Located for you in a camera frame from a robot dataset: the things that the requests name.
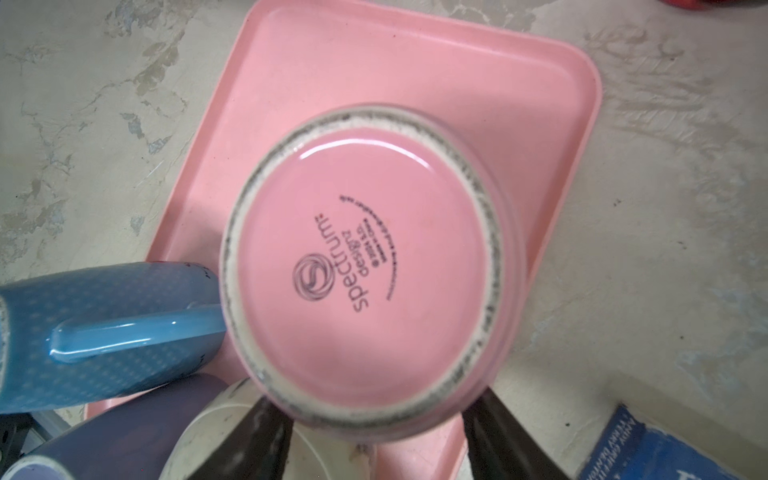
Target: pink plastic tray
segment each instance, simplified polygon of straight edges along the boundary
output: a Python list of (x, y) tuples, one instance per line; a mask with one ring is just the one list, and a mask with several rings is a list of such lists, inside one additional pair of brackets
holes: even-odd
[[(558, 41), (363, 2), (260, 0), (230, 53), (147, 260), (217, 270), (230, 209), (269, 148), (315, 115), (379, 102), (437, 117), (478, 151), (519, 209), (530, 285), (600, 101), (590, 59)], [(247, 376), (229, 340), (206, 370), (228, 382)], [(92, 404), (88, 416), (117, 402)], [(381, 445), (377, 478), (454, 478), (465, 449), (456, 417)]]

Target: mug handle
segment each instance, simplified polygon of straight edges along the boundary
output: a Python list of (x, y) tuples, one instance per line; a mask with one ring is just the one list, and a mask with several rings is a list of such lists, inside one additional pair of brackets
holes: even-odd
[(62, 363), (77, 363), (102, 353), (226, 331), (221, 305), (218, 303), (97, 323), (69, 319), (54, 328), (50, 355)]

